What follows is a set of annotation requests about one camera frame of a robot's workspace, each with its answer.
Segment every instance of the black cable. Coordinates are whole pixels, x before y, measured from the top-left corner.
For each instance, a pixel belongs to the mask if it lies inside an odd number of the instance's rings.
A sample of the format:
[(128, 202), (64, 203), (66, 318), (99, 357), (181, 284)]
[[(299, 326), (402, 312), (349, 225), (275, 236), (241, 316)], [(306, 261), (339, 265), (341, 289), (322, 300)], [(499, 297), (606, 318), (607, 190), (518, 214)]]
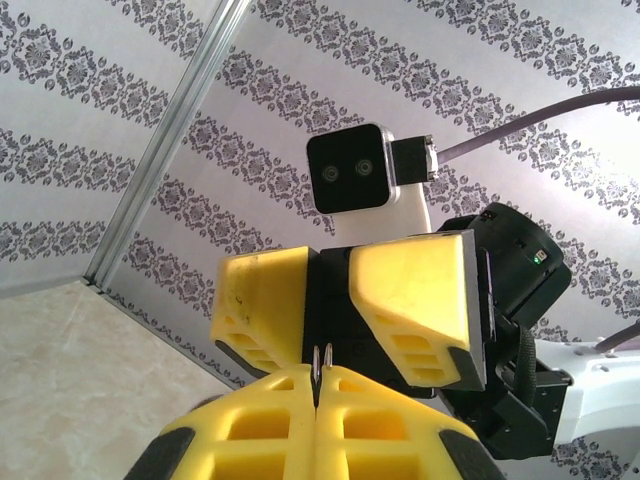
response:
[(638, 335), (640, 335), (640, 323), (634, 323), (630, 327), (624, 328), (618, 333), (614, 333), (610, 337), (605, 338), (595, 346), (595, 350), (599, 353), (608, 352), (618, 345), (622, 345), (623, 343), (636, 338)]
[(592, 105), (624, 102), (629, 100), (640, 100), (640, 87), (610, 88), (608, 90), (599, 90), (597, 92), (586, 93), (578, 97), (573, 97), (569, 100), (564, 100), (533, 113), (529, 113), (524, 117), (515, 119), (513, 122), (501, 125), (498, 128), (494, 128), (493, 130), (483, 133), (482, 135), (478, 135), (470, 140), (447, 148), (446, 150), (438, 153), (438, 163), (440, 165), (444, 165), (454, 158), (458, 158), (466, 153), (477, 150), (480, 147), (484, 147), (496, 140), (500, 140), (503, 137), (511, 135), (512, 133), (564, 113), (585, 107), (591, 107)]

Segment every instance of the damask patterned wallpaper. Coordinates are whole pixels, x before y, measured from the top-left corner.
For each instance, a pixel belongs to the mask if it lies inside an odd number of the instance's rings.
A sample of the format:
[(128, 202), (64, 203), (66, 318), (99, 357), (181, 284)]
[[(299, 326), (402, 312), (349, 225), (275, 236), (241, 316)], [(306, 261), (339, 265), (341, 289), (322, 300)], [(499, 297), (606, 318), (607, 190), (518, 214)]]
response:
[(0, 0), (0, 294), (84, 274), (217, 3)]
[[(5, 288), (86, 267), (212, 8), (58, 4), (0, 0)], [(631, 0), (255, 0), (106, 293), (244, 385), (208, 342), (217, 261), (336, 245), (311, 201), (311, 135), (375, 121), (446, 148), (581, 92), (637, 84), (638, 13)], [(454, 160), (425, 188), (434, 226), (499, 200), (559, 243), (574, 280), (539, 338), (595, 340), (640, 317), (639, 116), (627, 103), (553, 119)], [(616, 479), (638, 449), (638, 430), (607, 432), (501, 465), (523, 480)]]

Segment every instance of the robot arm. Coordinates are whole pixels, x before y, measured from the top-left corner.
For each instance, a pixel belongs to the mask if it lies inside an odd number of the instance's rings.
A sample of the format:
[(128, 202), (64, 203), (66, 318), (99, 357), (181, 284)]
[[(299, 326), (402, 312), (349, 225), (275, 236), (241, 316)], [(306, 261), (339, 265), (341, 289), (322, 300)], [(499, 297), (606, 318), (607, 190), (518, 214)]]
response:
[(556, 444), (603, 430), (638, 426), (640, 349), (630, 344), (600, 353), (595, 346), (595, 342), (536, 341), (540, 362), (571, 377), (564, 403), (558, 405), (562, 413)]

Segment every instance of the camera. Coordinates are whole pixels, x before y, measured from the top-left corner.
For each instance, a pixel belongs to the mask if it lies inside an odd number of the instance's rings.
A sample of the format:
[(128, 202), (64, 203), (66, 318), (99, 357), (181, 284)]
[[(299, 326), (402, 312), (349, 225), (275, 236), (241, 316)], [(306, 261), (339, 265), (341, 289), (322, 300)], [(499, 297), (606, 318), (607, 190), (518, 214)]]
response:
[(387, 129), (375, 124), (311, 138), (307, 158), (316, 209), (332, 215), (395, 201), (392, 140)]
[(437, 177), (430, 136), (394, 140), (369, 123), (312, 137), (307, 159), (316, 209), (345, 244), (431, 231), (422, 184)]

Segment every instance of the beige floor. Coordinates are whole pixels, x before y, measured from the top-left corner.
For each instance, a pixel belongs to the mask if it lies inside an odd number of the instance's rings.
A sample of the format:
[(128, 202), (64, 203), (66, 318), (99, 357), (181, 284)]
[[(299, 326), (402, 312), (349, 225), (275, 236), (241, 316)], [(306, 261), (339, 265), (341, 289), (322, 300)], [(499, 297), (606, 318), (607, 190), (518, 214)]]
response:
[(81, 284), (0, 301), (0, 479), (122, 479), (228, 391)]

